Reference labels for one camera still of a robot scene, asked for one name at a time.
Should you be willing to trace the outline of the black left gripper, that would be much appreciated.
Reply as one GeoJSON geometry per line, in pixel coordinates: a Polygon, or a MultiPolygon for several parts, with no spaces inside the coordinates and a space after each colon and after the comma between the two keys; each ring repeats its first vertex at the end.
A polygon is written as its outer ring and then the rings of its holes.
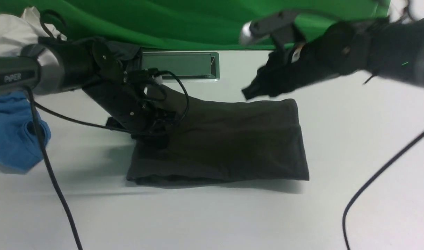
{"type": "Polygon", "coordinates": [[[169,146],[167,129],[177,127],[178,113],[158,106],[166,101],[168,94],[151,77],[122,84],[99,80],[82,90],[131,136],[143,137],[146,146],[154,149],[169,146]]]}

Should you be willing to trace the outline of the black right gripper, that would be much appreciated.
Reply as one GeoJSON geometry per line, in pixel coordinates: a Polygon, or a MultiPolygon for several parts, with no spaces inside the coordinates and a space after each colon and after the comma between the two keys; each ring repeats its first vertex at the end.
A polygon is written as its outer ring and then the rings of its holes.
{"type": "Polygon", "coordinates": [[[257,71],[257,81],[241,90],[245,100],[289,93],[339,77],[339,73],[316,58],[315,51],[314,45],[307,44],[285,52],[271,52],[266,64],[257,71]]]}

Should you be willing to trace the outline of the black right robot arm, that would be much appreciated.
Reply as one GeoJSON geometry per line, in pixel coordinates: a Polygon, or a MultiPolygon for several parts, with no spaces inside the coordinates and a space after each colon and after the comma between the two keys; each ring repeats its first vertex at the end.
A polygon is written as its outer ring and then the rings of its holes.
{"type": "Polygon", "coordinates": [[[242,93],[273,98],[361,70],[424,88],[424,18],[337,22],[311,42],[276,48],[242,93]]]}

